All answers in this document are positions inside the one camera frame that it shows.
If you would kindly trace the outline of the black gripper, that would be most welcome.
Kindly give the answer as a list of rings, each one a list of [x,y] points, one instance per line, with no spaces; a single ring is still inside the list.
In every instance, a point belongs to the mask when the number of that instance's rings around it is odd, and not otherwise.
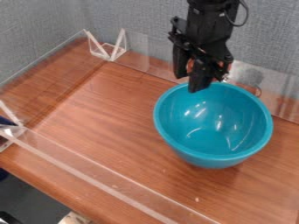
[[[187,18],[173,17],[173,70],[178,79],[187,76],[191,93],[202,91],[214,79],[213,66],[202,60],[215,60],[215,79],[230,72],[234,56],[227,47],[237,26],[237,0],[187,0]]]

